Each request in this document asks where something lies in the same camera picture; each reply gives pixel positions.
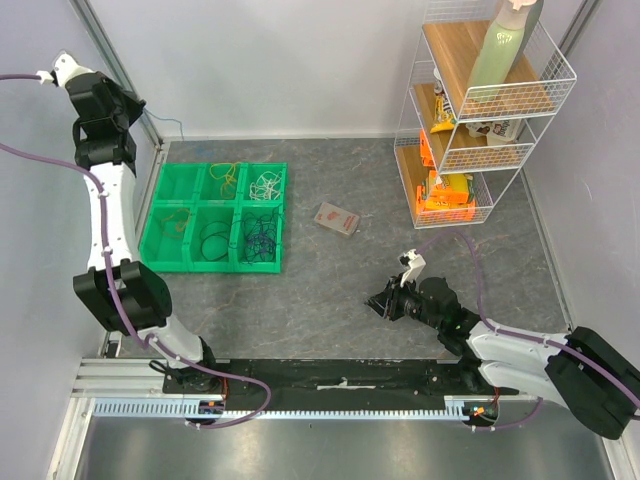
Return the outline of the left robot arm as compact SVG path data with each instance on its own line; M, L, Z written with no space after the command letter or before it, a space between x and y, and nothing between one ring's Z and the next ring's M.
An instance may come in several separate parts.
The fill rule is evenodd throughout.
M141 260L136 240L136 143L129 132L145 103L101 72L75 73L64 88L78 117L72 126L76 165L90 197L92 248L87 271L73 279L79 300L109 333L163 356L150 367L186 393L223 386L215 357L174 315L165 281Z

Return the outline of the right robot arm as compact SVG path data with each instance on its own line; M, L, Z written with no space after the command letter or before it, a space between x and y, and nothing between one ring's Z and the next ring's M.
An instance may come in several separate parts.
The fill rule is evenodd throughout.
M446 350L470 360L457 371L469 393L492 386L529 394L566 408L611 440L639 418L638 369L590 328L565 334L510 329L463 307L440 277L392 277L366 304L386 320L409 317L431 327Z

